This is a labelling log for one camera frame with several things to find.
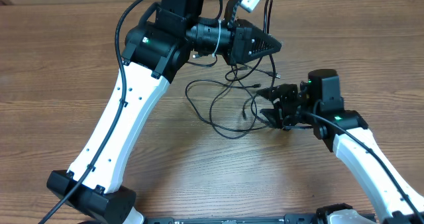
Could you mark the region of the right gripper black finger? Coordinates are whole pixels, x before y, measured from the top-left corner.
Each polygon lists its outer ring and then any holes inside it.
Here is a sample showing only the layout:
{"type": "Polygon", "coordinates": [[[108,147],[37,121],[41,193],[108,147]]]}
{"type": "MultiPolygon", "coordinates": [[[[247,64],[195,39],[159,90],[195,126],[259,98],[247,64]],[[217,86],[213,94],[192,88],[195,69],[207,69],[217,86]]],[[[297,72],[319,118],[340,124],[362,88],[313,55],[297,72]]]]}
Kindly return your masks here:
{"type": "Polygon", "coordinates": [[[279,87],[267,87],[264,89],[259,89],[256,94],[268,101],[275,101],[281,97],[279,87]]]}
{"type": "Polygon", "coordinates": [[[282,128],[279,109],[261,109],[260,113],[268,120],[268,124],[270,127],[274,129],[282,128]]]}

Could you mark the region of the black USB cable thin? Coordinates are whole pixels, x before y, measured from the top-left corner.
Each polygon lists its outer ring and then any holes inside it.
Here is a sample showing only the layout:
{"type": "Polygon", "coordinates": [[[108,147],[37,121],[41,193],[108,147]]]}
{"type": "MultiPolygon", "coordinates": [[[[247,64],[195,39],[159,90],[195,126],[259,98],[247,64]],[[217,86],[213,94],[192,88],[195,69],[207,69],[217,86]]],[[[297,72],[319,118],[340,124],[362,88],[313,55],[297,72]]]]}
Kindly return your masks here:
{"type": "MultiPolygon", "coordinates": [[[[269,34],[269,30],[270,30],[270,17],[271,17],[272,5],[273,5],[273,0],[266,0],[265,6],[264,6],[264,25],[263,25],[263,32],[266,34],[269,34]]],[[[270,61],[272,65],[272,72],[268,73],[268,75],[272,78],[271,87],[273,87],[275,79],[279,78],[279,75],[276,73],[276,66],[274,63],[274,59],[272,57],[272,53],[271,52],[267,53],[267,56],[270,57],[270,61]]],[[[246,75],[238,78],[237,72],[239,71],[239,69],[233,68],[230,72],[228,72],[228,74],[225,75],[225,79],[228,82],[239,82],[247,78],[251,73],[253,73],[253,71],[258,70],[257,67],[261,63],[262,59],[263,59],[263,56],[258,60],[257,64],[254,67],[252,67],[251,70],[246,75]]]]}

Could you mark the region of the black USB cable thick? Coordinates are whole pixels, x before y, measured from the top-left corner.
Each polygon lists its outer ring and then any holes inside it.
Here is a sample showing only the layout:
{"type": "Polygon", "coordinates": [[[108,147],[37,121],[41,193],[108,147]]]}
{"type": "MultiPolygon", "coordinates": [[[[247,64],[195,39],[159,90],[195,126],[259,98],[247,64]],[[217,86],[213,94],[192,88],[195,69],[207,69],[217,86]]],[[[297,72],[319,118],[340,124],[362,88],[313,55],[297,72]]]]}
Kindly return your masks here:
{"type": "Polygon", "coordinates": [[[270,87],[280,75],[273,70],[262,69],[261,63],[262,61],[258,60],[254,65],[231,66],[221,80],[201,76],[186,85],[184,95],[195,115],[220,137],[237,140],[252,132],[271,129],[270,123],[259,114],[256,92],[270,87]],[[197,106],[196,98],[190,95],[190,91],[194,88],[204,88],[206,85],[216,85],[221,89],[211,94],[211,103],[204,114],[197,106]]]}

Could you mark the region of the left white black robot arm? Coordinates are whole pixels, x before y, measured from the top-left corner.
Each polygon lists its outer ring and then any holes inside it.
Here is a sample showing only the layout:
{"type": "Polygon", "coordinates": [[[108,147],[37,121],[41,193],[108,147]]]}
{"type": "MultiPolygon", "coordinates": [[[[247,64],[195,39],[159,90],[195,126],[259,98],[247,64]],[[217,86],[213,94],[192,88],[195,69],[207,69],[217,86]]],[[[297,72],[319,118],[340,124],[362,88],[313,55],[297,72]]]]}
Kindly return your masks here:
{"type": "Polygon", "coordinates": [[[78,157],[47,181],[60,205],[91,223],[143,223],[123,175],[150,112],[178,70],[193,56],[222,56],[236,66],[280,51],[281,43],[266,28],[236,17],[238,8],[253,11],[260,0],[220,2],[213,19],[201,16],[203,2],[155,2],[124,40],[115,39],[119,75],[111,98],[78,157]]]}

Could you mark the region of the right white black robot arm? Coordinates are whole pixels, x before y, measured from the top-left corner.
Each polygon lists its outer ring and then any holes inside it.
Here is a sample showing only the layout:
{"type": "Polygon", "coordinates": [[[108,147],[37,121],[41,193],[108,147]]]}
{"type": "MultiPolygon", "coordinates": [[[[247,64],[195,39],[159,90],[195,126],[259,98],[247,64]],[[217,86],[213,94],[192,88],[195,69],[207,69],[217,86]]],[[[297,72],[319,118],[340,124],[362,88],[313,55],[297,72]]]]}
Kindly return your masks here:
{"type": "Polygon", "coordinates": [[[274,129],[311,129],[352,173],[381,223],[422,223],[423,196],[395,169],[378,146],[368,123],[345,109],[336,70],[309,72],[307,81],[257,91],[270,101],[262,109],[274,129]]]}

